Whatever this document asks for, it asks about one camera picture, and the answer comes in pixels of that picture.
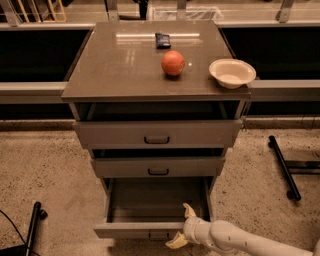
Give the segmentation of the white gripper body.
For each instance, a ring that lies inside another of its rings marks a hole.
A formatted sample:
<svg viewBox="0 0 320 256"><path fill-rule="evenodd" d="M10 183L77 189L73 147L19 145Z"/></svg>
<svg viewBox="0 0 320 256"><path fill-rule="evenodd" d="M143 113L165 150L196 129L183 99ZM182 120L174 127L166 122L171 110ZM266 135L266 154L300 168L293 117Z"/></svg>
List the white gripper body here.
<svg viewBox="0 0 320 256"><path fill-rule="evenodd" d="M199 217L189 217L183 227L183 234L188 242L209 246L212 242L211 223Z"/></svg>

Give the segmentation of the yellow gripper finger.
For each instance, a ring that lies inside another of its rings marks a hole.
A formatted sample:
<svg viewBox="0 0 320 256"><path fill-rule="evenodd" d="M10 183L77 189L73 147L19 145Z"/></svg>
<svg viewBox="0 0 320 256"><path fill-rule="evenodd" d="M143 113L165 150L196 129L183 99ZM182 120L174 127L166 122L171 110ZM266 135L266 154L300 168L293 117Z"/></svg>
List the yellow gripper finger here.
<svg viewBox="0 0 320 256"><path fill-rule="evenodd" d="M170 249L179 249L187 244L188 244L187 239L180 232L177 232L172 240L165 243L165 245Z"/></svg>
<svg viewBox="0 0 320 256"><path fill-rule="evenodd" d="M196 213L194 211L194 209L187 203L183 204L183 207L185 208L185 213L184 213L184 217L186 219L190 218L190 217L195 217Z"/></svg>

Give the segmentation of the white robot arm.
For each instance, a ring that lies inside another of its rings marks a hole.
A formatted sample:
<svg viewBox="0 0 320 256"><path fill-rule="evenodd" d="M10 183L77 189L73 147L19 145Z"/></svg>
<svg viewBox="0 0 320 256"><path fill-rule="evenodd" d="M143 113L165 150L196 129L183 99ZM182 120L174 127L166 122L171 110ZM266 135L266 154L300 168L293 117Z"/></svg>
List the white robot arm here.
<svg viewBox="0 0 320 256"><path fill-rule="evenodd" d="M204 221L196 216L189 204L184 203L183 207L186 218L183 232L177 232L174 238L166 243L171 249L194 243L201 244L220 256L234 256L237 251L251 256L320 256L320 240L313 251L307 251L246 232L227 221Z"/></svg>

